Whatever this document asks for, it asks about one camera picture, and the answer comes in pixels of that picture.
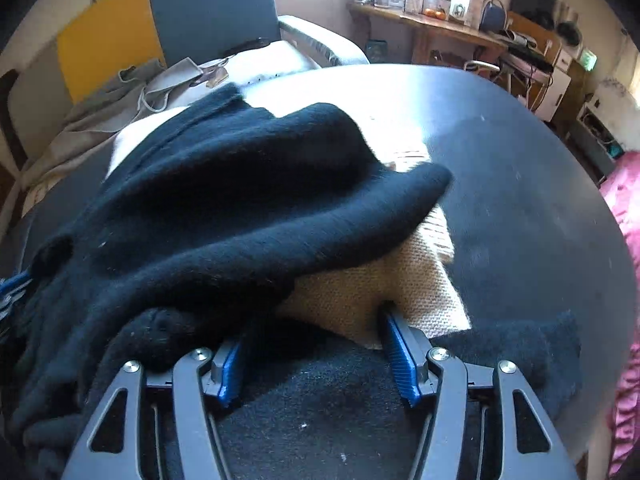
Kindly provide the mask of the black knit sweater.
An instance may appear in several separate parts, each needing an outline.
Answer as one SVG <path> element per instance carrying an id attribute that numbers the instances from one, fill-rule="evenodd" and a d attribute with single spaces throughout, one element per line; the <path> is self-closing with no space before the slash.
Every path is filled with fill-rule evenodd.
<path id="1" fill-rule="evenodd" d="M 169 119 L 36 252 L 2 320 L 2 477 L 65 479 L 126 362 L 160 374 L 239 339 L 240 394 L 214 415 L 229 479 L 411 479 L 431 404 L 410 408 L 383 348 L 280 307 L 305 276 L 392 252 L 450 180 L 431 162 L 385 167 L 330 104 L 277 118 L 228 86 Z M 544 360 L 574 338 L 564 316 L 430 341 L 465 363 L 515 363 L 541 403 L 564 391 Z M 457 479 L 478 479 L 480 416 L 492 458 L 497 416 L 466 409 Z"/>

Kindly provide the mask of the folding stool with items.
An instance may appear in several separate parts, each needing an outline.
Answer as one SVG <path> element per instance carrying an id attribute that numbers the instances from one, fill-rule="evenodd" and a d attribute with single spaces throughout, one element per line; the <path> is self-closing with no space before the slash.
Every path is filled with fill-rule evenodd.
<path id="1" fill-rule="evenodd" d="M 506 50 L 494 62 L 466 61 L 463 70 L 487 75 L 493 82 L 503 77 L 506 91 L 511 96 L 513 81 L 517 79 L 524 86 L 524 94 L 519 98 L 534 112 L 553 82 L 553 65 L 546 58 L 551 44 L 547 44 L 540 52 L 534 38 L 511 30 L 506 8 L 500 0 L 484 1 L 478 30 L 494 36 L 506 46 Z"/>

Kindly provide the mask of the grey garment on chair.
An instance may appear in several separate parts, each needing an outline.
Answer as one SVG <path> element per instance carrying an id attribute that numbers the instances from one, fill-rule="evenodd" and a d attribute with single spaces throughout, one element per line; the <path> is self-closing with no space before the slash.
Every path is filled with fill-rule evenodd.
<path id="1" fill-rule="evenodd" d="M 184 58 L 166 68 L 152 58 L 142 65 L 119 70 L 63 117 L 43 153 L 22 171 L 22 189 L 36 188 L 51 179 L 61 180 L 122 129 L 168 110 L 171 98 L 213 79 L 215 70 L 224 70 L 228 62 L 228 58 L 221 58 L 203 67 Z"/>

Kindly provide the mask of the grey yellow blue sofa chair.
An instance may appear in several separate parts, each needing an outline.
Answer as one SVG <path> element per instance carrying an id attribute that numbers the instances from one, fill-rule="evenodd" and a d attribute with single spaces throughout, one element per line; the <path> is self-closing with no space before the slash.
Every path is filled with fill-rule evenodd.
<path id="1" fill-rule="evenodd" d="M 168 110 L 227 81 L 248 86 L 366 62 L 336 32 L 279 14 L 276 0 L 39 0 L 1 53 L 1 173 L 10 180 L 2 202 L 29 211 L 64 179 L 21 187 L 22 171 L 75 104 L 152 58 L 166 68 L 184 58 L 203 67 L 229 60 Z"/>

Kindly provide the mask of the white small cabinet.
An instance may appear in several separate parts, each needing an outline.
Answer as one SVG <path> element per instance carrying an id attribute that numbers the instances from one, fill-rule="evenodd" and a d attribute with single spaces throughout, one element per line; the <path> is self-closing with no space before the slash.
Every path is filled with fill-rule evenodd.
<path id="1" fill-rule="evenodd" d="M 534 114 L 543 122 L 550 122 L 553 118 L 572 82 L 572 78 L 568 76 L 570 62 L 572 62 L 570 54 L 567 50 L 561 49 L 549 81 L 536 97 Z"/>

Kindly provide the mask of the wooden side table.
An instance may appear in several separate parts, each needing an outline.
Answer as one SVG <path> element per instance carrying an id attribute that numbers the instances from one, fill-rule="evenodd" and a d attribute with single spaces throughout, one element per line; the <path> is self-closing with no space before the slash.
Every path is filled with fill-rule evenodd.
<path id="1" fill-rule="evenodd" d="M 404 11 L 354 2 L 350 2 L 347 9 L 353 18 L 356 16 L 365 16 L 368 20 L 382 18 L 382 20 L 412 28 L 412 64 L 426 65 L 430 62 L 435 38 L 448 38 L 469 44 L 480 50 L 480 57 L 487 62 L 494 62 L 503 52 L 506 52 L 506 44 L 503 41 L 470 26 L 428 18 L 423 14 L 407 14 Z"/>

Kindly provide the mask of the black television screen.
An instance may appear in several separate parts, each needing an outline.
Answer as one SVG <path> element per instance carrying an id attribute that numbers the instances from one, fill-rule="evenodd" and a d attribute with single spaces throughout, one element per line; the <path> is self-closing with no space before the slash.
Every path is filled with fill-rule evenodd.
<path id="1" fill-rule="evenodd" d="M 555 30 L 558 0 L 510 0 L 509 9 L 547 30 Z"/>

